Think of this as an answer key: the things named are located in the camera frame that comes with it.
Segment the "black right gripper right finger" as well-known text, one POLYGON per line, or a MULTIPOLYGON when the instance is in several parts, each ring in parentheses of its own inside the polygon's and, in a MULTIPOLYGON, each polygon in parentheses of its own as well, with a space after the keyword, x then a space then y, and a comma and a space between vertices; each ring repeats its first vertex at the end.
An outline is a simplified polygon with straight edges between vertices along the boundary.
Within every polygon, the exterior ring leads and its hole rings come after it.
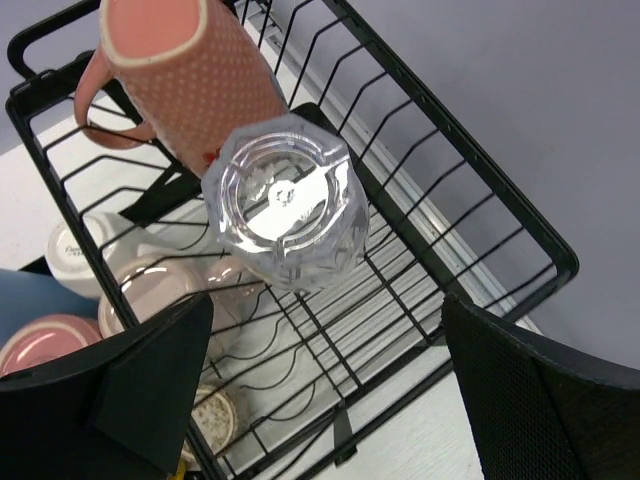
POLYGON ((442 325, 485 478, 638 478, 638 370, 453 295, 442 325))

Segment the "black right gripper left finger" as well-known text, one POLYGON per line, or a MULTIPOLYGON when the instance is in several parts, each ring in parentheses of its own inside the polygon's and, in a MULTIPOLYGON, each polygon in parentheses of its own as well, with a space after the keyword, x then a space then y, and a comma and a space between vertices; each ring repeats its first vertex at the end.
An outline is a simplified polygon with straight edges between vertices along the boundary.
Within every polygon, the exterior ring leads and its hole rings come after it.
POLYGON ((1 380, 4 479, 175 473, 214 306, 198 294, 99 343, 1 380))

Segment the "clear faceted glass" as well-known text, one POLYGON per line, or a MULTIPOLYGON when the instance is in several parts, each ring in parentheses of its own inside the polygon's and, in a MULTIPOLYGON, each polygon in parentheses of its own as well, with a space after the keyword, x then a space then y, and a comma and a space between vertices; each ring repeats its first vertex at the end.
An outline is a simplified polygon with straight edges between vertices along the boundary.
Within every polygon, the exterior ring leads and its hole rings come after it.
POLYGON ((225 251, 211 283, 247 273, 313 292, 348 276, 364 255, 370 214, 349 147, 298 115, 235 129, 201 188, 225 251))

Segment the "salmon polka dot mug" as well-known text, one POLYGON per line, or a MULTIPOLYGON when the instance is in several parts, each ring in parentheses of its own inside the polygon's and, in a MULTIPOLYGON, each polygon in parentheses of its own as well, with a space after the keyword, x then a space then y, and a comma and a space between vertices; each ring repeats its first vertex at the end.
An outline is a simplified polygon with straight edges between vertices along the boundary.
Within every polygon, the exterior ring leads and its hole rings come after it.
POLYGON ((74 117, 105 148, 159 139, 201 177, 234 129, 288 110, 270 65, 221 1, 103 1, 99 31, 75 91, 74 117), (143 118, 128 130, 89 119, 94 97, 113 79, 143 118))

